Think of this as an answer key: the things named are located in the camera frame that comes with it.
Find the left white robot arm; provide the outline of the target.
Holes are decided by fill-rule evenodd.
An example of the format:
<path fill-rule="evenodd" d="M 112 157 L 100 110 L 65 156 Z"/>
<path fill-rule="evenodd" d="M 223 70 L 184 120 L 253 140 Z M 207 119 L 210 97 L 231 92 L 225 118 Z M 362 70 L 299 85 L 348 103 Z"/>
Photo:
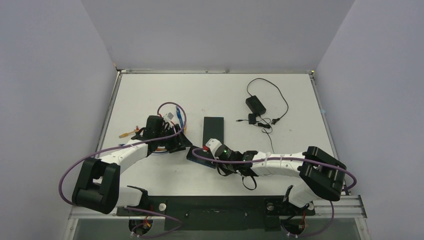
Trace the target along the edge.
<path fill-rule="evenodd" d="M 100 158 L 90 156 L 82 161 L 71 202 L 103 214 L 109 214 L 114 208 L 129 207 L 136 215 L 143 215 L 149 210 L 148 191 L 122 185 L 121 175 L 157 149 L 175 153 L 191 146 L 179 125 L 160 115 L 150 115 L 146 126 L 127 144 Z"/>

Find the black network switch small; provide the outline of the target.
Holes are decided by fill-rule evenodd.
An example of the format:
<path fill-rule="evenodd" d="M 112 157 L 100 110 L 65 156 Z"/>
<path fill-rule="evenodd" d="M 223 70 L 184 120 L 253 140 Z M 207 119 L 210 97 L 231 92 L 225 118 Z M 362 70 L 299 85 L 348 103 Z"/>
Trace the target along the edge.
<path fill-rule="evenodd" d="M 195 153 L 198 156 L 200 156 L 200 157 L 198 157 L 198 156 L 195 156 L 193 154 L 193 150 L 194 149 L 197 149 L 197 148 L 199 148 L 199 147 L 198 146 L 195 146 L 195 145 L 191 146 L 189 148 L 188 152 L 187 152 L 186 159 L 189 160 L 189 161 L 191 161 L 191 162 L 194 162 L 194 163 L 203 165 L 205 167 L 216 169 L 216 165 L 215 165 L 214 162 L 204 159 L 204 158 L 213 159 L 212 153 L 210 151 L 204 150 L 204 149 L 197 150 Z"/>

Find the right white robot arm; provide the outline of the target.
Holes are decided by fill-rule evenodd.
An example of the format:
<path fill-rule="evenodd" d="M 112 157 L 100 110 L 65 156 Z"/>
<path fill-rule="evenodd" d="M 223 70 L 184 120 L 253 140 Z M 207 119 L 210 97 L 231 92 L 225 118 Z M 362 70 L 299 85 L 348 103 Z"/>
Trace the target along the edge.
<path fill-rule="evenodd" d="M 243 178 L 279 175 L 300 179 L 287 188 L 282 199 L 282 207 L 289 214 L 315 200 L 337 202 L 341 198 L 347 167 L 316 146 L 291 154 L 256 150 L 241 153 L 211 138 L 205 148 L 219 166 Z"/>

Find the black power adapter with cord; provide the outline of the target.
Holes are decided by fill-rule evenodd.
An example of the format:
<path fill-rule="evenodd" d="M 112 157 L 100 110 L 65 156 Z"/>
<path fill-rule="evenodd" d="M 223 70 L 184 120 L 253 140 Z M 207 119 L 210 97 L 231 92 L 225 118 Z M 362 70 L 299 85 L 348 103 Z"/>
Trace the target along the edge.
<path fill-rule="evenodd" d="M 280 95 L 280 97 L 281 97 L 281 99 L 282 99 L 282 101 L 283 101 L 283 103 L 285 104 L 285 106 L 286 106 L 286 109 L 285 109 L 285 111 L 283 112 L 283 114 L 282 115 L 280 115 L 279 117 L 276 117 L 276 118 L 280 118 L 280 120 L 283 118 L 283 117 L 285 117 L 286 115 L 287 115 L 287 113 L 288 113 L 288 111 L 289 111 L 289 109 L 290 109 L 290 106 L 289 106 L 289 103 L 287 102 L 287 100 L 286 100 L 286 98 L 284 97 L 284 95 L 283 95 L 283 93 L 281 92 L 281 90 L 280 90 L 280 88 L 276 85 L 276 84 L 274 84 L 273 82 L 271 82 L 271 81 L 269 81 L 269 80 L 267 80 L 267 79 L 265 79 L 265 78 L 262 78 L 262 77 L 257 77 L 257 78 L 254 78 L 253 80 L 251 80 L 247 85 L 246 85 L 246 92 L 247 92 L 247 94 L 248 94 L 248 97 L 245 99 L 245 104 L 247 105 L 247 107 L 249 108 L 249 110 L 250 110 L 250 114 L 257 114 L 257 115 L 260 115 L 262 118 L 264 118 L 263 117 L 263 115 L 267 112 L 267 109 L 266 109 L 266 107 L 264 106 L 264 104 L 259 100 L 259 98 L 256 96 L 256 95 L 254 95 L 254 94 L 252 94 L 251 92 L 250 92 L 250 90 L 249 90 L 249 88 L 250 88 L 250 85 L 251 84 L 253 84 L 255 81 L 265 81 L 265 82 L 267 82 L 268 84 L 270 84 L 270 85 L 272 85 L 274 88 L 276 88 L 276 90 L 278 91 L 278 93 L 279 93 L 279 95 Z M 268 137 L 268 139 L 269 139 L 269 143 L 270 143 L 270 147 L 271 147 L 271 152 L 272 153 L 275 153 L 275 149 L 274 149 L 274 143 L 273 143 L 273 140 L 272 140 L 272 137 L 271 137 L 271 133 L 273 132 L 273 126 L 274 125 L 272 125 L 271 126 L 271 129 L 265 129 L 265 128 L 263 128 L 263 127 L 259 127 L 259 128 L 261 128 L 261 132 L 262 133 L 264 133 L 264 134 L 266 134 L 266 136 Z"/>

